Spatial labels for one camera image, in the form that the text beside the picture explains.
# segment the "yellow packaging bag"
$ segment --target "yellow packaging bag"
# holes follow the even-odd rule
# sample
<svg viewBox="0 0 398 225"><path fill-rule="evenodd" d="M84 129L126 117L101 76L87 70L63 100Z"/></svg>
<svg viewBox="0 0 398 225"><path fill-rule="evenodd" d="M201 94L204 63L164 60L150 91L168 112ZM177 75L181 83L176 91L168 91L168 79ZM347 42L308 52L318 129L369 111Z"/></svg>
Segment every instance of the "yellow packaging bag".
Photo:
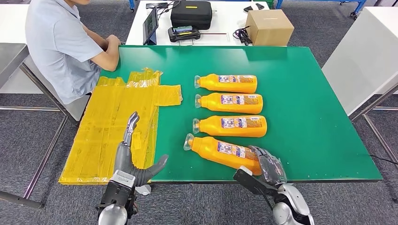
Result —
<svg viewBox="0 0 398 225"><path fill-rule="evenodd" d="M87 104L59 182L67 185L106 184L113 174L117 145L127 119L137 111L140 120L131 143L138 168L153 164L158 106L179 105L181 86L159 85L160 71L145 68L122 78L100 77Z"/></svg>

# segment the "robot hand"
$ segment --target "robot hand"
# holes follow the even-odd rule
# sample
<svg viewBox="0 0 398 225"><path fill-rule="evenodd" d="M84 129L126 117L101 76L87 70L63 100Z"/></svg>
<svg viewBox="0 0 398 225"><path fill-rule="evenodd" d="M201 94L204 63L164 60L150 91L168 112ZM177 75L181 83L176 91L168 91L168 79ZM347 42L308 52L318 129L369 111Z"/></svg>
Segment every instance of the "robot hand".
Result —
<svg viewBox="0 0 398 225"><path fill-rule="evenodd" d="M163 155L158 163L147 169L138 169L131 160L131 137L139 116L134 112L127 122L123 141L116 150L114 174L110 179L101 203L98 205L99 225L124 225L127 219L137 213L135 187L146 184L166 165L168 156Z"/></svg>
<svg viewBox="0 0 398 225"><path fill-rule="evenodd" d="M254 178L250 170L241 167L234 179L255 195L273 197L272 212L278 225L314 225L314 220L303 196L292 185L286 184L286 174L279 159L267 150L249 146L256 153L262 170L260 180Z"/></svg>

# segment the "bottle cap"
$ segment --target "bottle cap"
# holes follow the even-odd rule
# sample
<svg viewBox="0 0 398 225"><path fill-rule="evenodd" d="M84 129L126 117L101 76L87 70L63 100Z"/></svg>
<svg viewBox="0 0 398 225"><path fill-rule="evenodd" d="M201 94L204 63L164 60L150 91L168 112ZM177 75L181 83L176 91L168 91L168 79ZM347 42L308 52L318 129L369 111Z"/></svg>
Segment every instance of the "bottle cap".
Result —
<svg viewBox="0 0 398 225"><path fill-rule="evenodd" d="M193 136L193 134L187 134L187 137L185 138L185 142L184 142L184 150L188 151L192 149L192 144L193 144L193 139L195 137Z"/></svg>
<svg viewBox="0 0 398 225"><path fill-rule="evenodd" d="M200 76L198 76L198 75L195 76L194 86L195 86L195 88L200 88Z"/></svg>
<svg viewBox="0 0 398 225"><path fill-rule="evenodd" d="M197 133L200 132L199 123L200 123L200 120L198 120L196 118L193 119L192 131L193 131L194 134L197 134Z"/></svg>
<svg viewBox="0 0 398 225"><path fill-rule="evenodd" d="M195 108L202 107L201 99L202 99L202 96L200 96L200 94L195 95Z"/></svg>

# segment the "product label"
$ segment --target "product label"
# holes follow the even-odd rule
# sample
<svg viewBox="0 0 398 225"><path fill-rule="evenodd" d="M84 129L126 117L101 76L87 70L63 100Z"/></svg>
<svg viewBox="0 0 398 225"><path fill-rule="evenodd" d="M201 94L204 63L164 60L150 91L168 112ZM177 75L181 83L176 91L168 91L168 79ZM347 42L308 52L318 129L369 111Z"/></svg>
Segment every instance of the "product label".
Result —
<svg viewBox="0 0 398 225"><path fill-rule="evenodd" d="M226 142L218 142L217 151L225 154L234 155L240 158L248 158L258 161L255 153L253 153L249 148L242 147L239 145L229 144Z"/></svg>
<svg viewBox="0 0 398 225"><path fill-rule="evenodd" d="M221 95L223 105L257 105L259 97L257 95Z"/></svg>
<svg viewBox="0 0 398 225"><path fill-rule="evenodd" d="M252 75L220 75L218 82L222 83L252 83L254 76Z"/></svg>
<svg viewBox="0 0 398 225"><path fill-rule="evenodd" d="M257 116L247 116L239 118L221 118L222 128L260 128L261 120Z"/></svg>

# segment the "orange bottle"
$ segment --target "orange bottle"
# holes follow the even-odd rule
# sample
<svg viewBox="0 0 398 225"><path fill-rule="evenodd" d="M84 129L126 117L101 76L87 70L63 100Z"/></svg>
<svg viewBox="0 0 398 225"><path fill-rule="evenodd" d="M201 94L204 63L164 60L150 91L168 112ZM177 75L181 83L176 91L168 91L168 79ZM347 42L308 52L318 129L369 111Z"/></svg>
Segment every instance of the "orange bottle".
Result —
<svg viewBox="0 0 398 225"><path fill-rule="evenodd" d="M259 160L249 148L218 141L213 137L194 137L188 134L184 150L192 150L202 158L220 163L235 169L245 166L254 175L261 175Z"/></svg>
<svg viewBox="0 0 398 225"><path fill-rule="evenodd" d="M263 137L267 132L267 121L263 116L211 116L205 120L193 119L192 128L194 134Z"/></svg>
<svg viewBox="0 0 398 225"><path fill-rule="evenodd" d="M216 75L195 76L195 88L208 90L254 93L257 88L257 77L254 75Z"/></svg>
<svg viewBox="0 0 398 225"><path fill-rule="evenodd" d="M262 96L258 94L211 93L195 96L196 108L204 107L211 111L259 114L262 106Z"/></svg>

